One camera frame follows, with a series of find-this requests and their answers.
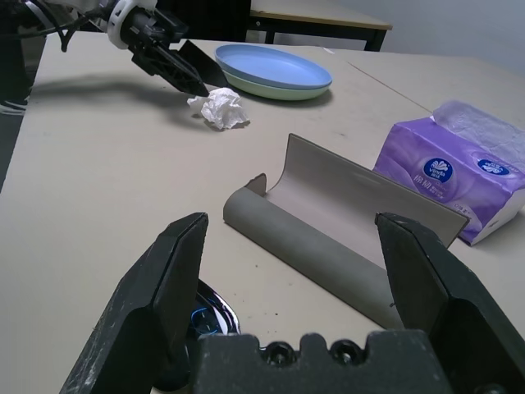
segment desk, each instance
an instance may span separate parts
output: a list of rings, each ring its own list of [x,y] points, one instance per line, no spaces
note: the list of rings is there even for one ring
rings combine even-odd
[[[260,172],[275,184],[290,132],[371,168],[393,123],[429,112],[337,54],[285,49],[327,68],[330,93],[243,98],[251,124],[216,132],[106,36],[78,33],[66,54],[48,39],[0,194],[2,392],[56,394],[121,276],[169,222],[196,211],[210,215],[201,278],[263,345],[320,332],[362,346],[378,329],[229,228],[222,206]],[[452,251],[523,335],[522,217]]]
[[[316,0],[254,0],[249,29],[266,31],[266,44],[275,33],[318,35],[366,41],[365,51],[378,52],[392,26],[336,2]]]
[[[332,52],[429,112],[457,99],[525,130],[525,79],[497,66],[473,57]]]

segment plate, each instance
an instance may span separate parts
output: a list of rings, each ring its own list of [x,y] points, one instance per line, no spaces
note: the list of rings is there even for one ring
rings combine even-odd
[[[222,45],[215,51],[224,71],[243,80],[282,89],[320,89],[331,84],[330,73],[314,62],[268,47]]]
[[[313,99],[325,93],[330,87],[324,86],[322,88],[308,90],[274,88],[273,86],[266,86],[252,82],[251,80],[243,80],[238,76],[230,74],[228,71],[224,71],[224,75],[230,84],[238,89],[243,90],[244,92],[275,100],[299,101]]]

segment crumpled tissue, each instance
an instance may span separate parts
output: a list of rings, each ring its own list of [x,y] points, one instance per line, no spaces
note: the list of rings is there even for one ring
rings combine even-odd
[[[434,110],[434,121],[446,130],[478,144],[525,172],[525,132],[460,101],[449,101]]]
[[[202,115],[219,130],[249,121],[240,96],[228,88],[212,90],[208,97],[189,98],[188,104],[196,115]]]

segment screw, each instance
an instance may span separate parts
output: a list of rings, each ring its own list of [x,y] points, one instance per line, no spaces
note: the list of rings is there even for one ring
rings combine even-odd
[[[330,354],[335,361],[342,365],[357,365],[363,362],[363,351],[348,339],[334,342],[330,348]]]
[[[484,386],[478,387],[474,394],[507,394],[507,391],[503,386],[497,383],[490,383]]]
[[[270,365],[285,367],[295,362],[295,352],[286,342],[272,342],[262,353],[262,357]]]

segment white wall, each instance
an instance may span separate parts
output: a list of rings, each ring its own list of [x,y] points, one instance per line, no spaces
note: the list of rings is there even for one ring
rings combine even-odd
[[[382,51],[473,56],[525,76],[525,0],[339,2],[394,26]],[[276,44],[363,48],[348,40],[284,34],[276,34]]]

